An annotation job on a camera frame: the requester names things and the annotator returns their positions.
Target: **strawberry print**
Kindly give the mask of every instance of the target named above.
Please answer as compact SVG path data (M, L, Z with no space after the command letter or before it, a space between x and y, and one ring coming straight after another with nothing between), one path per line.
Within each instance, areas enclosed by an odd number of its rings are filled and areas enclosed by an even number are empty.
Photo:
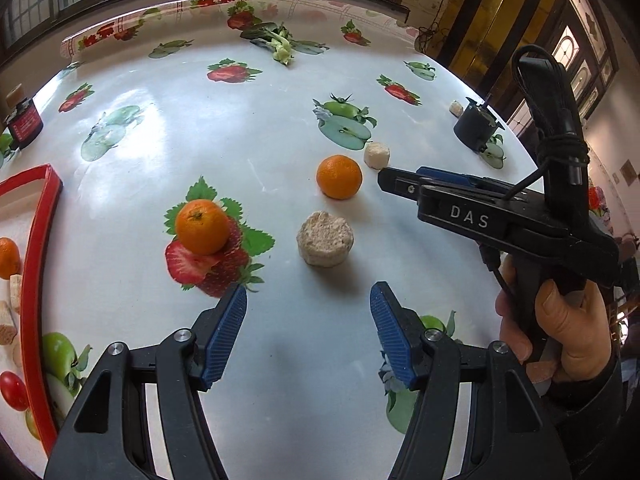
M322 10L303 9L300 17L308 23L323 23L326 21L326 15Z
M68 96L66 96L65 102L60 105L58 108L58 112L69 112L77 107L84 99L89 97L91 94L95 94L93 90L91 90L92 85L84 83L81 85L78 90L75 92L71 92Z
M191 0L191 9L196 9L197 7L209 7L212 5L216 5L218 2L216 0Z
M219 4L228 4L235 0L191 0L191 9L197 9L198 7L210 7Z
M260 18L254 16L255 9L245 1L240 1L234 6L229 7L227 12L229 19L226 20L226 24L229 28L245 30L256 23L262 22Z
M108 38L109 36L113 35L113 25L114 22L111 23L107 23L105 25L103 25L102 27L100 27L97 31L96 34L98 36L100 36L101 40L104 40L105 38Z
M267 4L267 8L261 12L267 20L272 20L278 15L278 6L276 4Z
M191 200L212 200L226 213L229 222L229 238L225 246L215 254L196 256L175 238L175 218L183 206ZM189 188L182 202L164 215L166 232L174 236L164 251L167 270L183 290L196 286L208 296L221 298L232 282L242 283L247 290L256 292L252 286L264 283L254 272L264 267L254 258L269 251L275 240L265 232L249 227L242 218L242 205L230 198L218 199L218 192L200 179Z
M369 46L371 43L367 38L362 37L362 33L353 24L353 20L349 20L340 30L342 31L343 38L350 43L355 43L359 46Z
M184 285L202 282L211 268L219 264L222 259L218 254L210 256L193 254L178 240L167 245L164 257L169 275L176 282Z
M78 40L78 50L84 50L88 46L92 46L92 44L98 43L98 38L95 37L95 34L91 34L90 36L84 36L81 40Z
M209 79L225 83L244 83L254 79L254 75L262 73L262 70L249 68L246 63L238 63L233 59L223 59L215 65L210 65L209 70Z
M138 33L138 29L142 27L142 23L135 25L133 27L129 27L126 30L123 30L122 32L116 32L113 37L116 40L120 40L120 41L129 41L129 40L133 40L133 38L136 37L136 34Z
M422 103L420 102L420 96L409 92L404 86L400 83L396 83L395 81L391 81L387 76L380 75L378 79L376 79L383 87L385 87L385 91L391 94L393 97L400 99L402 101L406 101L407 103L419 106Z

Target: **small wooden cube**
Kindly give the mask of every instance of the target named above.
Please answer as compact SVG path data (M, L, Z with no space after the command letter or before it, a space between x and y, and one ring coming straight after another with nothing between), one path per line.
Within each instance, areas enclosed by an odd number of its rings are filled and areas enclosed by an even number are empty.
M16 314L20 314L22 294L22 276L20 274L14 274L9 278L9 291L11 295L11 308Z

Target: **round tofu block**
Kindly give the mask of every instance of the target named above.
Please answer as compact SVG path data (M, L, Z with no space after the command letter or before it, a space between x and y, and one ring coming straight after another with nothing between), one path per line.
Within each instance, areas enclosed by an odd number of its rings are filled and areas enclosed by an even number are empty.
M296 236L300 256L311 266L335 267L353 247L353 231L344 218L316 211Z
M368 142L364 148L364 163L374 170L382 170L389 165L391 153L382 142Z

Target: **red label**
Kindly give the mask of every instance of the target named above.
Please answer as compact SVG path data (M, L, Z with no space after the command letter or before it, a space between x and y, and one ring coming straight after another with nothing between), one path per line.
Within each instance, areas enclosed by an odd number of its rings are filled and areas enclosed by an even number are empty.
M21 116L15 118L10 126L18 141L22 142L29 138L31 133L40 125L40 114L34 105L27 108Z

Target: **cherry tomato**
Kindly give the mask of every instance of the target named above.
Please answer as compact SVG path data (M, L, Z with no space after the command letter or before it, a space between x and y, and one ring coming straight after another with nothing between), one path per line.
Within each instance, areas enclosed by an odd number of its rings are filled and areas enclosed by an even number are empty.
M0 374L0 393L14 410L23 412L29 407L29 397L27 387L22 379L13 372L2 372Z

